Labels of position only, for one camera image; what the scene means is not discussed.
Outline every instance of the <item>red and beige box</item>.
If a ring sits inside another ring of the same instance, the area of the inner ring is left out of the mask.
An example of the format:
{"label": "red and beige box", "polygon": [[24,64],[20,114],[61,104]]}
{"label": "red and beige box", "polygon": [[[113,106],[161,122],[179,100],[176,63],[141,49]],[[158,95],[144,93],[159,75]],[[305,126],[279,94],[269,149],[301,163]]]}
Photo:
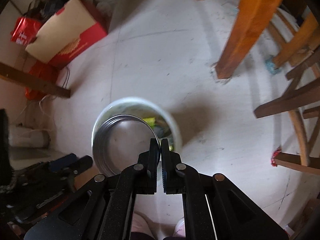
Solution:
{"label": "red and beige box", "polygon": [[64,68],[76,56],[108,34],[105,19],[85,0],[70,0],[40,28],[26,51],[39,61]]}

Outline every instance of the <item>pink shoe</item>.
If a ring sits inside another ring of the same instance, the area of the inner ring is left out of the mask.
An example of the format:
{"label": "pink shoe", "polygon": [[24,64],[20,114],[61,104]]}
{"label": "pink shoe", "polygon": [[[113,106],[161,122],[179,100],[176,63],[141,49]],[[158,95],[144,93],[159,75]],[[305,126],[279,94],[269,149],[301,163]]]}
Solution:
{"label": "pink shoe", "polygon": [[184,227],[184,218],[181,218],[174,228],[173,236],[175,237],[186,237],[186,229]]}
{"label": "pink shoe", "polygon": [[144,220],[142,216],[139,216],[136,213],[132,215],[131,232],[144,233],[154,238],[147,222]]}

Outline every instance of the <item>floor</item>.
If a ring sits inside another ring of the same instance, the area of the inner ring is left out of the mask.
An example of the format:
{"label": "floor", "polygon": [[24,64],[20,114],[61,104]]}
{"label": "floor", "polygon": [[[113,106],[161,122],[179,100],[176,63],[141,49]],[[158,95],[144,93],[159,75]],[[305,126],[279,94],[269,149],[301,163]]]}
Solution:
{"label": "floor", "polygon": [[[215,77],[211,66],[228,39],[238,2],[118,0],[110,34],[69,65],[72,97],[45,102],[55,122],[49,120],[52,147],[91,155],[99,113],[122,97],[145,98],[176,119],[184,163],[203,174],[225,174],[284,227],[317,195],[320,177],[270,164],[279,145],[289,153],[298,153],[299,147],[287,113],[258,120],[252,113],[288,84],[288,66],[275,76],[264,66],[278,51],[267,31],[232,78]],[[304,80],[310,78],[306,73]],[[311,129],[313,120],[307,125]],[[159,183],[156,195],[138,196],[136,212],[160,238],[183,216],[181,196],[166,196]]]}

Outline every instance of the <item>round metal joint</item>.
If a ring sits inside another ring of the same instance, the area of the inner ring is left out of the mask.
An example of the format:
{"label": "round metal joint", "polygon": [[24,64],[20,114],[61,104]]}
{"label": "round metal joint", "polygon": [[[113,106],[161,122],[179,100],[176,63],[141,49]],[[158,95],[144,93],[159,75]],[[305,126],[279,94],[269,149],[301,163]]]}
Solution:
{"label": "round metal joint", "polygon": [[187,167],[187,166],[186,166],[184,163],[178,163],[178,164],[176,165],[176,168],[177,168],[179,171],[185,170],[186,167]]}
{"label": "round metal joint", "polygon": [[136,170],[136,171],[141,171],[143,170],[144,166],[140,163],[137,163],[136,165],[133,166],[133,168]]}
{"label": "round metal joint", "polygon": [[102,181],[104,181],[104,175],[102,175],[102,174],[98,174],[98,175],[96,175],[95,177],[94,177],[94,181],[95,182],[102,182]]}
{"label": "round metal joint", "polygon": [[221,174],[221,173],[218,173],[214,176],[214,178],[217,180],[217,181],[223,181],[224,180],[224,175]]}

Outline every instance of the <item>red bag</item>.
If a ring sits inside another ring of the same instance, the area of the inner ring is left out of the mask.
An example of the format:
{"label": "red bag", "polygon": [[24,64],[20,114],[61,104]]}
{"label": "red bag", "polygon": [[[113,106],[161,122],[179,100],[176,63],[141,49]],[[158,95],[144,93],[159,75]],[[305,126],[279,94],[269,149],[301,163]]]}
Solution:
{"label": "red bag", "polygon": [[[37,62],[31,67],[29,74],[55,84],[58,79],[59,70],[37,60]],[[46,94],[30,88],[26,88],[25,95],[29,100],[41,100],[46,96]]]}
{"label": "red bag", "polygon": [[31,18],[20,17],[16,21],[16,25],[11,34],[11,41],[28,45],[35,40],[36,34],[40,30],[42,23]]}

